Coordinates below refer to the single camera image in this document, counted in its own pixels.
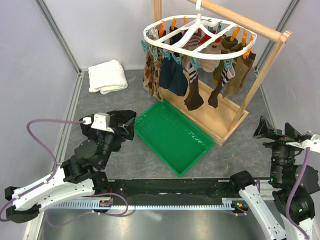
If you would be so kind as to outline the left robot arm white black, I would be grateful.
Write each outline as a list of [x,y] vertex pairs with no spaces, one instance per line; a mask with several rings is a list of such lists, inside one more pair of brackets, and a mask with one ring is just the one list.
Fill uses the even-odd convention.
[[1,222],[26,223],[68,200],[113,196],[103,170],[111,153],[119,151],[126,140],[133,140],[135,121],[136,114],[131,111],[96,113],[76,120],[86,140],[62,164],[53,157],[52,172],[47,176],[27,186],[7,187]]

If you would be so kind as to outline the brown striped sock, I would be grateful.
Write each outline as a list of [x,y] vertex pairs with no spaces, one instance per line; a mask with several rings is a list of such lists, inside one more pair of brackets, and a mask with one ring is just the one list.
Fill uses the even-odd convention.
[[228,68],[227,70],[223,70],[221,73],[221,77],[218,81],[217,86],[211,92],[210,97],[208,98],[208,104],[214,108],[218,107],[218,95],[220,94],[223,87],[233,78],[236,73],[233,67]]
[[198,71],[189,61],[185,69],[189,76],[189,93],[184,103],[189,111],[194,111],[204,104],[204,100],[199,93]]

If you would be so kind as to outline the white oval sock hanger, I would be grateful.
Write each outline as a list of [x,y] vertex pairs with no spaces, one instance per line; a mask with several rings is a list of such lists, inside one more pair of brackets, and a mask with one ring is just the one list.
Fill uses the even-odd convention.
[[[157,58],[162,54],[165,58],[175,58],[176,62],[184,56],[192,61],[228,60],[247,57],[257,40],[257,33],[242,23],[235,23],[226,17],[216,18],[203,15],[204,1],[195,2],[195,14],[173,15],[162,18],[143,30],[142,48]],[[222,41],[229,38],[238,42],[240,48],[230,53],[221,54]]]

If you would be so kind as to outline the orange clothes peg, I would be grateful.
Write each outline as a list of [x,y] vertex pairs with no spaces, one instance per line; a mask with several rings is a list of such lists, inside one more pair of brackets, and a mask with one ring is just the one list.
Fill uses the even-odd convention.
[[250,53],[252,51],[252,48],[249,48],[243,55],[242,58],[245,60],[249,57]]

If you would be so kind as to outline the navy blue sock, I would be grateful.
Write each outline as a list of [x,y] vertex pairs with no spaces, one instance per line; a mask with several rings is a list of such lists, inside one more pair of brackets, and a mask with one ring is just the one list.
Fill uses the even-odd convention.
[[180,64],[174,63],[170,71],[169,90],[178,97],[185,96],[188,88],[188,81]]
[[159,74],[159,85],[168,89],[173,78],[172,67],[173,67],[173,59],[165,58],[160,66],[160,74]]

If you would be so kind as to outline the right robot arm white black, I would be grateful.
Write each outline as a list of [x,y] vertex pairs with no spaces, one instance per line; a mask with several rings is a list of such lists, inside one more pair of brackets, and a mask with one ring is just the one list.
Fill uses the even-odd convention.
[[230,177],[230,193],[245,201],[267,240],[312,239],[315,203],[311,195],[319,192],[320,185],[319,172],[308,161],[311,152],[320,151],[320,136],[301,134],[288,122],[284,130],[276,129],[261,116],[253,137],[270,140],[263,143],[271,149],[268,183],[274,188],[273,202],[284,225],[265,204],[258,182],[248,171]]

